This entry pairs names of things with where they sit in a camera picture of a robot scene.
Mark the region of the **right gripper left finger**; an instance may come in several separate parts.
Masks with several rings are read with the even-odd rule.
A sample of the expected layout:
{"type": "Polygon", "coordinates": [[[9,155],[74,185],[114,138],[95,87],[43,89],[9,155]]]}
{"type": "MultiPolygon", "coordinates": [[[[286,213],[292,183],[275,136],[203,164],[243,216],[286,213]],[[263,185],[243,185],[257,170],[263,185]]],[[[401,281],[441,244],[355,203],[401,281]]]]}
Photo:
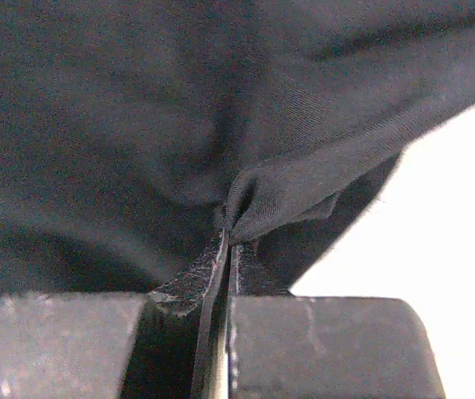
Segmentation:
{"type": "Polygon", "coordinates": [[[0,297],[0,398],[217,398],[228,235],[145,294],[0,297]]]}

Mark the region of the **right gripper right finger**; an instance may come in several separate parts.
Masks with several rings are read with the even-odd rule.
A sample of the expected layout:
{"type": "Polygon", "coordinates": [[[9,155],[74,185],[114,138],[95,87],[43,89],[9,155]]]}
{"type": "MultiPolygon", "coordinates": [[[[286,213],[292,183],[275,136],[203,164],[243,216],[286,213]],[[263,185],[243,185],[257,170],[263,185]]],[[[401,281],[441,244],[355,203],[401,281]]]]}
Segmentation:
{"type": "Polygon", "coordinates": [[[249,245],[228,283],[231,398],[442,398],[419,315],[393,298],[297,297],[249,245]]]}

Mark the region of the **black t shirt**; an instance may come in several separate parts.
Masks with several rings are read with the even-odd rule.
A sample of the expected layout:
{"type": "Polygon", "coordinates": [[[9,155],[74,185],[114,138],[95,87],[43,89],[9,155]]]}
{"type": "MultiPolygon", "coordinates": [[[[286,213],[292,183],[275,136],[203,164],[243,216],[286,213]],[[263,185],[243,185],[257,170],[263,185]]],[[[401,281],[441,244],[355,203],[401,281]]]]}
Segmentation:
{"type": "Polygon", "coordinates": [[[283,285],[475,103],[475,1],[0,1],[0,295],[283,285]]]}

